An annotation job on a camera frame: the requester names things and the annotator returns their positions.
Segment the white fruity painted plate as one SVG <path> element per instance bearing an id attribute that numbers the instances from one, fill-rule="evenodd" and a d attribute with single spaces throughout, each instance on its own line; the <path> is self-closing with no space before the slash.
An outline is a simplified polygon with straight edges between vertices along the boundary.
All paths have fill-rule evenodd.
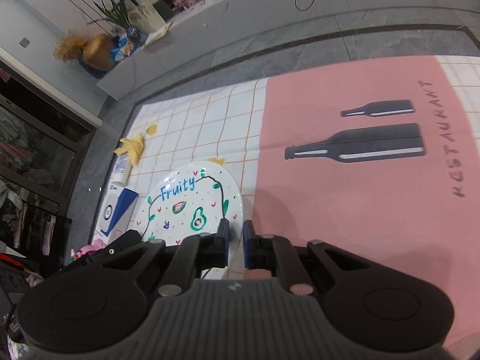
<path id="1" fill-rule="evenodd" d="M 212 161 L 194 161 L 160 177 L 134 209 L 130 228 L 144 241 L 162 239 L 179 245 L 193 235 L 215 233 L 222 219 L 229 222 L 226 268 L 208 268 L 207 279 L 241 279 L 241 225 L 244 206 L 241 167 Z"/>

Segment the golden brown vase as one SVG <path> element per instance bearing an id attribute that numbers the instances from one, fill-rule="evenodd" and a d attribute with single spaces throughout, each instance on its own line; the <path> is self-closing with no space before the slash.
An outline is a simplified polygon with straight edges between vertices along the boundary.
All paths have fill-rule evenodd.
<path id="1" fill-rule="evenodd" d="M 58 61 L 81 60 L 92 68 L 108 72 L 116 65 L 111 58 L 114 47 L 113 38 L 105 33 L 87 37 L 70 31 L 58 39 L 53 55 Z"/>

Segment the grey marble tv bench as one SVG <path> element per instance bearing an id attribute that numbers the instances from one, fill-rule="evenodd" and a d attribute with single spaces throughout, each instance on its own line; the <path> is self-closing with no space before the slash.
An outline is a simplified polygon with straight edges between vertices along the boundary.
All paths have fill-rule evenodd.
<path id="1" fill-rule="evenodd" d="M 244 38 L 300 21 L 383 8 L 453 8 L 478 11 L 479 0 L 315 0 L 309 10 L 294 0 L 216 0 L 179 14 L 168 33 L 117 64 L 98 88 L 116 100 L 205 54 Z"/>

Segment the blue glass vase plant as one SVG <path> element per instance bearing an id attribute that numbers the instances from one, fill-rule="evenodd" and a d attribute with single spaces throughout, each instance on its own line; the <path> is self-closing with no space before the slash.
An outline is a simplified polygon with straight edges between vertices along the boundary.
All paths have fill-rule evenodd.
<path id="1" fill-rule="evenodd" d="M 93 19 L 89 24 L 107 22 L 115 28 L 122 29 L 129 41 L 137 47 L 145 44 L 147 34 L 138 25 L 134 24 L 131 15 L 139 7 L 137 0 L 99 0 L 93 1 L 99 11 L 100 17 Z"/>

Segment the checked lemon tablecloth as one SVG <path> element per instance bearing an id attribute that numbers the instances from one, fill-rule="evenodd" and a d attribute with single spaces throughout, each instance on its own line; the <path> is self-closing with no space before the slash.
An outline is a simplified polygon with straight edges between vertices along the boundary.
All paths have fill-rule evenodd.
<path id="1" fill-rule="evenodd" d="M 155 98 L 127 136 L 139 133 L 134 209 L 182 165 L 238 164 L 259 233 L 435 284 L 455 308 L 448 349 L 479 349 L 478 58 L 378 58 Z"/>

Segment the framed photo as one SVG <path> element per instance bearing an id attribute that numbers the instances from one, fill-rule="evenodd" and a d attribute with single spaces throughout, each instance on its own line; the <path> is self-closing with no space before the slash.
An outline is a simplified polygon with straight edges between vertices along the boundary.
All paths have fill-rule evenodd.
<path id="1" fill-rule="evenodd" d="M 177 10 L 184 11 L 192 8 L 197 3 L 196 0 L 174 0 L 173 4 Z"/>

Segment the white tube bottle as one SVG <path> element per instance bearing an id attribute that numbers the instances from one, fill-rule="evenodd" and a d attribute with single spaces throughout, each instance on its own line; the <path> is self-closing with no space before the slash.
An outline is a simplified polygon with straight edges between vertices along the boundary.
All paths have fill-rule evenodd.
<path id="1" fill-rule="evenodd" d="M 118 155 L 111 174 L 113 185 L 124 187 L 127 184 L 132 164 L 128 154 Z"/>

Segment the pink toy pot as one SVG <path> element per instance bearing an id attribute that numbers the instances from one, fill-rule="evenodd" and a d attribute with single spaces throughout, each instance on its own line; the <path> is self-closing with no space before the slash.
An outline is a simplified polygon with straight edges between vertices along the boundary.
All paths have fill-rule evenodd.
<path id="1" fill-rule="evenodd" d="M 103 249 L 107 244 L 102 239 L 96 239 L 91 244 L 80 247 L 79 250 L 71 250 L 71 262 L 78 260 L 84 255 L 91 255 Z"/>

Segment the white blue box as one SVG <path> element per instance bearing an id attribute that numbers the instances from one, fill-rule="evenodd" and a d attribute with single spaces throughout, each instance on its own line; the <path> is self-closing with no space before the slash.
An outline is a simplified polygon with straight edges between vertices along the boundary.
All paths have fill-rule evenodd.
<path id="1" fill-rule="evenodd" d="M 137 198 L 137 192 L 128 188 L 117 188 L 106 195 L 99 215 L 98 230 L 107 241 L 114 241 L 128 230 Z"/>

